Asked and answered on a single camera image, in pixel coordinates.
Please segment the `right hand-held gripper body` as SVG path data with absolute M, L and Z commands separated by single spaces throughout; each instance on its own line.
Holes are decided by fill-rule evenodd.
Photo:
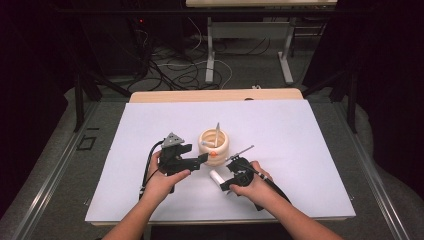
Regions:
M 234 185 L 248 186 L 254 178 L 254 169 L 251 167 L 250 162 L 236 153 L 227 159 L 228 164 L 226 167 L 233 174 L 231 178 Z

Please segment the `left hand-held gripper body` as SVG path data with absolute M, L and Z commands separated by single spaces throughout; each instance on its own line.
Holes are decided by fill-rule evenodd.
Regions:
M 173 175 L 183 170 L 195 171 L 200 169 L 198 158 L 182 157 L 182 146 L 185 141 L 174 133 L 170 133 L 161 144 L 159 168 L 167 175 Z

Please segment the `short white cylinder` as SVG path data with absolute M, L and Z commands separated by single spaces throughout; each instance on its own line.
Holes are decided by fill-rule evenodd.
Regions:
M 215 170 L 211 170 L 209 176 L 218 186 L 224 183 L 223 178 Z

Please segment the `cream ribbed pen holder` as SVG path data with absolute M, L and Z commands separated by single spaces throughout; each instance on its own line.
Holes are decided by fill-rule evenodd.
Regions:
M 218 147 L 208 147 L 201 145 L 201 141 L 215 141 L 215 129 L 207 129 L 202 132 L 198 138 L 198 149 L 199 153 L 208 153 L 208 161 L 205 163 L 208 166 L 219 166 L 222 165 L 227 157 L 229 156 L 229 145 L 230 139 L 228 135 L 220 130 Z

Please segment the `person's right hand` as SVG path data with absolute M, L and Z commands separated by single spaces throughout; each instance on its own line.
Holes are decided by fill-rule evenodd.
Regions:
M 284 201 L 284 198 L 257 175 L 254 175 L 254 179 L 248 186 L 243 187 L 232 184 L 230 189 L 237 195 L 247 197 L 250 201 L 266 210 L 270 210 L 274 205 Z

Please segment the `person's left hand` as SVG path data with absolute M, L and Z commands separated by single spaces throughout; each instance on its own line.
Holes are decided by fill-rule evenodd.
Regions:
M 183 170 L 170 176 L 165 175 L 159 170 L 159 156 L 160 153 L 156 152 L 151 157 L 148 178 L 142 200 L 149 200 L 156 203 L 162 202 L 178 182 L 191 174 L 189 170 Z

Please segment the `person's dark clothing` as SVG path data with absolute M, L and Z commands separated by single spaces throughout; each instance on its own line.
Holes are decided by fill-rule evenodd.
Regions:
M 280 224 L 153 226 L 143 240 L 293 240 Z

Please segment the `black metal stand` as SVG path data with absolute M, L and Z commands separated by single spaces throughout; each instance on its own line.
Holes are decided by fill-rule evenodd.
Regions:
M 84 111 L 84 96 L 87 96 L 91 101 L 98 102 L 102 98 L 102 93 L 97 84 L 100 83 L 109 89 L 121 94 L 124 97 L 130 97 L 132 93 L 106 77 L 91 70 L 80 70 L 74 77 L 74 93 L 75 93 L 75 113 L 76 124 L 74 131 L 78 132 L 85 122 Z
M 308 97 L 312 93 L 322 90 L 325 87 L 333 86 L 329 94 L 331 102 L 341 102 L 347 97 L 346 122 L 353 133 L 356 129 L 356 101 L 357 101 L 358 73 L 353 70 L 339 70 L 330 77 L 319 81 L 312 87 L 302 91 L 303 97 Z

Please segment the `dark equipment with red light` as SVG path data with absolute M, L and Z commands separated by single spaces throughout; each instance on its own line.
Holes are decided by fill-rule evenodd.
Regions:
M 130 76 L 144 71 L 132 28 L 125 18 L 97 19 L 97 55 L 105 75 Z

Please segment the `light desk with metal legs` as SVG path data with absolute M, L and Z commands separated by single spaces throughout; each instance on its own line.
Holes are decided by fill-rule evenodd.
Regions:
M 334 7 L 338 0 L 186 0 L 186 6 L 195 10 L 318 10 L 320 7 Z M 282 20 L 272 20 L 266 17 L 261 21 L 233 20 L 223 21 L 207 18 L 208 58 L 205 81 L 214 80 L 215 39 L 282 39 L 283 49 L 278 58 L 286 84 L 293 84 L 294 80 L 288 63 L 288 55 L 294 38 L 296 17 L 284 17 Z

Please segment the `black horizontal bar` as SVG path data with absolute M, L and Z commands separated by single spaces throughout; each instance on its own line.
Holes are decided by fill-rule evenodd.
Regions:
M 95 10 L 61 9 L 52 7 L 58 13 L 75 15 L 146 15 L 146 16 L 224 16 L 224 15 L 260 15 L 260 16 L 359 16 L 367 15 L 372 9 L 307 10 L 307 9 L 264 9 L 264 8 L 217 8 L 217 9 L 165 9 L 165 10 Z

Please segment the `dark curtain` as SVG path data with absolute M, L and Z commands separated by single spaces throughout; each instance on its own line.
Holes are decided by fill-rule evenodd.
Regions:
M 0 0 L 0 218 L 67 108 L 72 87 L 44 0 Z
M 374 159 L 424 198 L 424 0 L 338 0 L 336 8 L 376 8 L 379 16 L 329 20 L 305 86 L 347 65 L 367 44 L 357 102 L 368 113 Z

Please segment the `aluminium rail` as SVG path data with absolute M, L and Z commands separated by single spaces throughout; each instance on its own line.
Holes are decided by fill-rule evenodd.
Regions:
M 90 240 L 97 230 L 85 221 L 96 181 L 98 105 L 89 103 L 86 121 L 73 130 L 67 113 L 49 140 L 18 196 L 24 214 L 10 240 Z
M 353 143 L 354 149 L 358 154 L 359 165 L 362 169 L 362 173 L 367 180 L 368 186 L 373 193 L 374 199 L 394 240 L 410 240 L 410 236 L 400 220 L 391 198 L 386 192 L 385 185 L 375 168 L 373 160 L 361 144 L 359 136 L 352 131 L 352 128 L 347 122 L 347 110 L 342 103 L 335 103 L 334 108 Z

